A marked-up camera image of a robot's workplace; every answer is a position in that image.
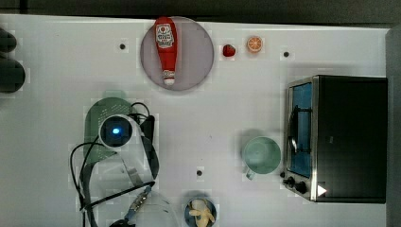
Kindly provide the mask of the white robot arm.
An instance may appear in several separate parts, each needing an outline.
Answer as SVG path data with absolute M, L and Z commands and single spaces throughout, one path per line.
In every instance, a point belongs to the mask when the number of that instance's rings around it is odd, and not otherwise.
M 155 188 L 157 154 L 135 120 L 107 117 L 86 151 L 79 179 L 89 227 L 179 227 L 171 203 Z

